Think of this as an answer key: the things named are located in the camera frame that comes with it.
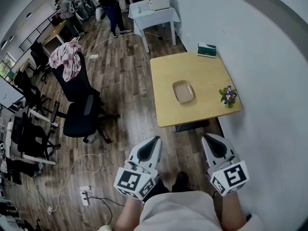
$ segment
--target tissue box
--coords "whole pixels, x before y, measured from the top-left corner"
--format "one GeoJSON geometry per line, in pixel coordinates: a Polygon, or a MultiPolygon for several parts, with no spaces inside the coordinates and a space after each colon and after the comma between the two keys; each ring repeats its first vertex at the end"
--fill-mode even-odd
{"type": "Polygon", "coordinates": [[[198,44],[198,56],[216,58],[216,46],[200,42],[198,44]]]}

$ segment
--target window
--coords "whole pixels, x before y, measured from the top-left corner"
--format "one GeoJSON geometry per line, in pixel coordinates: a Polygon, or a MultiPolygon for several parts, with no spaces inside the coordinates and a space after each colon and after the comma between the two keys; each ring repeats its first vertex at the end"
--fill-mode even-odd
{"type": "Polygon", "coordinates": [[[15,61],[8,53],[5,54],[4,58],[0,62],[0,75],[5,78],[12,67],[15,65],[15,61]]]}

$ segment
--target pink cloth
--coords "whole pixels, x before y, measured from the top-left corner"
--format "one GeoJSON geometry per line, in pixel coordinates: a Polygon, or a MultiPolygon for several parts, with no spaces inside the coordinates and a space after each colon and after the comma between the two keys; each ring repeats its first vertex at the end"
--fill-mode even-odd
{"type": "Polygon", "coordinates": [[[82,47],[78,44],[77,38],[73,38],[72,41],[55,49],[49,58],[49,65],[52,68],[64,65],[63,79],[65,82],[76,77],[81,70],[81,61],[77,52],[82,52],[82,47]]]}

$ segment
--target black office chair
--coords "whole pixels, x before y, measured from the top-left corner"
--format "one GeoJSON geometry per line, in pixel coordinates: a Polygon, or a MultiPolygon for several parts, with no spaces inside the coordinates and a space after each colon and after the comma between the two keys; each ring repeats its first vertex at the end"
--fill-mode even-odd
{"type": "Polygon", "coordinates": [[[14,79],[14,84],[23,91],[27,105],[29,105],[30,108],[35,106],[35,111],[45,115],[42,106],[46,101],[51,101],[51,99],[45,98],[45,95],[40,95],[39,89],[31,84],[31,80],[27,73],[18,71],[14,79]]]}
{"type": "Polygon", "coordinates": [[[33,157],[43,157],[49,160],[49,156],[54,152],[48,154],[47,148],[61,147],[60,144],[54,145],[49,141],[50,135],[54,133],[53,127],[46,135],[44,129],[40,126],[35,126],[32,124],[31,119],[26,113],[23,113],[23,118],[21,124],[16,124],[14,130],[12,131],[12,140],[14,137],[18,138],[17,150],[23,152],[28,156],[33,157]],[[36,138],[41,138],[42,143],[39,143],[36,138]]]}
{"type": "MultiPolygon", "coordinates": [[[[118,118],[120,115],[106,115],[106,112],[101,107],[103,103],[100,93],[93,89],[89,83],[85,59],[81,53],[77,53],[80,56],[82,67],[78,75],[70,81],[65,82],[63,79],[63,65],[52,69],[66,98],[73,102],[70,104],[67,114],[63,116],[65,118],[63,134],[72,138],[84,137],[83,141],[88,143],[88,136],[94,134],[97,130],[106,143],[109,144],[111,141],[105,137],[101,129],[101,122],[110,118],[118,118]]],[[[55,121],[58,109],[59,104],[56,105],[53,111],[51,122],[55,121]]]]}
{"type": "Polygon", "coordinates": [[[44,72],[41,81],[46,82],[47,74],[51,72],[51,68],[49,66],[49,57],[45,54],[42,44],[35,41],[33,45],[30,47],[31,56],[33,57],[37,68],[33,72],[33,76],[38,75],[40,72],[44,72]]]}

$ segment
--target railing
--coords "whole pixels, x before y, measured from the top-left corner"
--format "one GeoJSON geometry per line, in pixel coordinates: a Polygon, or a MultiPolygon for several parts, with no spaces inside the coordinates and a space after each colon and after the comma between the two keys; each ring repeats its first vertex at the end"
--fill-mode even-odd
{"type": "Polygon", "coordinates": [[[38,39],[38,37],[46,30],[46,28],[51,24],[52,17],[57,12],[53,13],[51,16],[49,16],[43,23],[41,23],[25,40],[22,42],[22,44],[19,46],[19,48],[26,52],[31,45],[38,39]]]}

